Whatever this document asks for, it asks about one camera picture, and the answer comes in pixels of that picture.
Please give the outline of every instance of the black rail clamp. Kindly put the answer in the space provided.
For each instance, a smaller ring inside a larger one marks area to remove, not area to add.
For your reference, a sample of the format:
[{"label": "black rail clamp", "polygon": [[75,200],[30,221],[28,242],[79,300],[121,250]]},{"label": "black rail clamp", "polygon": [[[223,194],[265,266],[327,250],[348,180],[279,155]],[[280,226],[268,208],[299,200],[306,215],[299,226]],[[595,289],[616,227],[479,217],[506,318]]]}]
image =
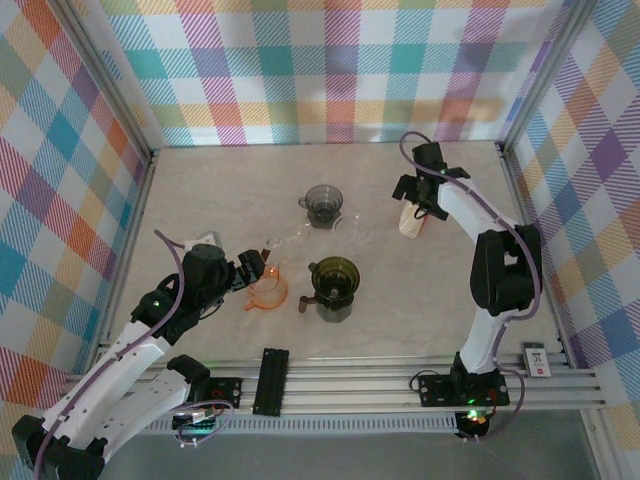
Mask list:
[{"label": "black rail clamp", "polygon": [[256,399],[253,403],[254,415],[280,416],[288,368],[289,350],[264,349]]}]

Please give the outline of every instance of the table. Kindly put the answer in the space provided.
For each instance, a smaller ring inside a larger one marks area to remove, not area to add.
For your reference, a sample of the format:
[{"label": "table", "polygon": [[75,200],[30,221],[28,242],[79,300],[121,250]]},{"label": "table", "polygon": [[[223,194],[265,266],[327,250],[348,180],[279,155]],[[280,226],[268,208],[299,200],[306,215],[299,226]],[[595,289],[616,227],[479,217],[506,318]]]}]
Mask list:
[{"label": "table", "polygon": [[[496,207],[516,218],[493,142],[444,143],[442,151],[450,167],[465,168]],[[360,213],[374,226],[371,249],[355,259],[361,284],[351,316],[330,324],[313,307],[305,314],[297,311],[300,295],[313,294],[306,264],[334,253],[331,232],[314,230],[303,261],[283,273],[289,296],[282,306],[245,312],[245,291],[227,295],[220,311],[187,332],[167,356],[242,360],[260,358],[265,347],[288,349],[294,359],[453,356],[467,338],[475,311],[469,291],[473,243],[452,218],[429,218],[415,240],[398,232],[404,203],[391,193],[404,173],[412,173],[412,167],[394,144],[163,150],[112,338],[130,320],[141,296],[175,271],[154,229],[176,241],[216,230],[227,259],[233,260],[304,223],[298,197],[329,183],[344,194],[343,214]],[[541,341],[550,353],[560,351],[546,299],[534,319],[509,328],[500,351],[519,353],[523,341]]]}]

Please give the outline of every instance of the metal frame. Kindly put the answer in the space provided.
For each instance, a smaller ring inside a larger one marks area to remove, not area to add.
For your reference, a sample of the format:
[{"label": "metal frame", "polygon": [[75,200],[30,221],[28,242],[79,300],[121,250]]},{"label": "metal frame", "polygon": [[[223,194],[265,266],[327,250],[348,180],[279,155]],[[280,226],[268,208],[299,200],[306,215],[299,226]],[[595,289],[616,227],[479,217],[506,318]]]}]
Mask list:
[{"label": "metal frame", "polygon": [[[110,345],[101,345],[104,353]],[[419,395],[409,389],[409,379],[418,371],[432,369],[448,373],[453,359],[434,357],[357,357],[316,358],[293,360],[287,374],[283,415],[325,414],[396,414],[464,411],[460,407],[420,406]],[[509,368],[527,375],[521,355],[501,355],[500,361]],[[595,373],[590,369],[574,369],[563,354],[549,355],[553,372],[551,378],[526,378],[525,410],[580,410],[602,408],[604,395]],[[214,376],[240,377],[242,401],[239,415],[252,415],[260,359],[204,361]],[[129,393],[145,388],[164,368],[166,363],[156,362],[135,382]],[[70,376],[63,393],[68,392],[82,378]],[[507,375],[511,404],[520,394],[520,384],[513,375]]]},{"label": "metal frame", "polygon": [[122,125],[130,141],[138,150],[138,153],[150,163],[153,156],[153,148],[147,142],[135,116],[131,113],[124,96],[109,73],[100,52],[91,40],[91,36],[86,31],[77,12],[69,4],[68,0],[48,0],[48,3],[76,47],[87,70],[89,70],[98,85],[98,89],[113,109],[115,117]]},{"label": "metal frame", "polygon": [[120,256],[118,257],[118,260],[116,262],[116,268],[114,270],[111,288],[109,289],[107,303],[98,320],[98,332],[96,335],[94,335],[93,342],[89,347],[89,356],[87,357],[87,362],[84,366],[84,372],[89,371],[91,366],[98,358],[98,347],[100,346],[100,342],[109,338],[111,329],[113,328],[113,324],[115,323],[118,304],[120,303],[120,297],[122,296],[122,291],[124,290],[127,274],[129,273],[129,265],[131,264],[133,247],[135,246],[136,238],[138,237],[138,232],[140,231],[142,216],[144,215],[144,209],[149,198],[149,193],[151,192],[151,184],[153,182],[153,176],[155,175],[156,171],[156,163],[153,162],[155,158],[156,156],[154,155],[154,157],[152,157],[152,163],[149,163],[145,166],[145,170],[142,176],[142,183],[140,184],[140,192],[138,193],[138,199],[136,201],[136,206],[133,210],[133,214],[131,215],[131,219],[129,220],[122,252],[120,253]]},{"label": "metal frame", "polygon": [[591,17],[591,13],[597,3],[597,0],[576,0],[573,2],[571,11],[567,15],[564,24],[560,27],[560,33],[558,33],[553,45],[551,45],[551,49],[538,72],[531,91],[525,98],[505,137],[504,148],[507,152],[515,149],[518,140],[527,129],[547,90],[554,82],[556,75],[562,68],[562,64],[569,55],[569,50]]},{"label": "metal frame", "polygon": [[613,431],[611,418],[607,410],[583,410],[582,421],[587,432],[591,451],[600,471],[606,480],[627,480],[633,475],[629,463]]},{"label": "metal frame", "polygon": [[[515,187],[516,179],[513,169],[511,168],[511,162],[513,161],[512,156],[515,156],[515,152],[505,154],[499,144],[496,144],[496,148],[502,156],[502,168],[507,177],[507,184],[509,185],[511,196],[518,208],[518,217],[528,223],[531,219],[528,218],[524,209],[522,195]],[[551,290],[548,288],[548,282],[544,276],[543,283],[551,311],[556,319],[556,326],[560,334],[560,343],[562,344],[563,352],[567,356],[569,365],[576,367],[577,362],[573,350],[570,347],[569,334],[559,321],[558,304],[555,297],[551,294]],[[585,431],[587,432],[591,451],[593,452],[601,477],[607,480],[627,480],[633,478],[629,464],[624,458],[622,449],[613,433],[609,413],[605,410],[604,406],[599,409],[583,409],[580,413],[582,414],[582,420]]]},{"label": "metal frame", "polygon": [[[502,149],[502,146],[498,143],[496,143],[496,149],[498,150],[498,155],[502,160],[501,162],[502,170],[504,171],[504,175],[507,179],[507,185],[509,187],[509,191],[511,192],[511,198],[513,199],[513,203],[515,204],[517,209],[516,214],[518,216],[518,220],[520,220],[523,223],[531,223],[533,219],[528,217],[527,212],[524,209],[524,199],[522,198],[520,191],[516,188],[516,178],[513,173],[513,169],[511,168],[512,159],[509,156],[510,154],[505,153]],[[549,302],[551,313],[553,313],[553,317],[555,319],[556,328],[560,336],[559,342],[560,342],[560,345],[562,346],[562,351],[567,356],[567,361],[569,362],[569,365],[571,365],[572,367],[577,367],[578,363],[576,361],[573,351],[571,350],[571,347],[570,347],[571,344],[569,343],[569,334],[567,333],[567,330],[564,328],[564,325],[562,325],[562,323],[560,323],[560,320],[559,320],[560,316],[558,315],[558,312],[560,310],[558,308],[558,303],[555,297],[551,294],[551,289],[549,288],[549,282],[547,280],[547,277],[544,275],[542,276],[542,286],[543,286],[542,290],[544,292],[544,295]]]}]

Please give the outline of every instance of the colorful checkered backdrop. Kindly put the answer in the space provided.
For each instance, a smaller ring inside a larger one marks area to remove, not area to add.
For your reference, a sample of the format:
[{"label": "colorful checkered backdrop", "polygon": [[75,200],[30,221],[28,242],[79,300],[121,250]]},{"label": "colorful checkered backdrop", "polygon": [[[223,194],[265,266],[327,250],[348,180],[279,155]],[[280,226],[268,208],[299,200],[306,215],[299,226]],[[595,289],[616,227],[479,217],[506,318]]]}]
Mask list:
[{"label": "colorful checkered backdrop", "polygon": [[0,0],[0,478],[80,371],[143,162],[45,0]]},{"label": "colorful checkered backdrop", "polygon": [[190,146],[497,139],[573,2],[100,3],[76,1],[129,103]]},{"label": "colorful checkered backdrop", "polygon": [[601,1],[516,149],[546,274],[640,478],[640,0]]}]

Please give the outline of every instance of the white label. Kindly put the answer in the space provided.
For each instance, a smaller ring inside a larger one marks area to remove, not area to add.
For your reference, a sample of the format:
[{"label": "white label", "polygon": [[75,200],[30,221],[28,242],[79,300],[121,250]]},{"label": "white label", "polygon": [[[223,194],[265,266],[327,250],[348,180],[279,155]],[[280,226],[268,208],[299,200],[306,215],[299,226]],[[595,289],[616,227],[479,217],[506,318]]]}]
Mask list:
[{"label": "white label", "polygon": [[551,368],[544,348],[525,348],[529,375],[532,377],[550,377]]}]

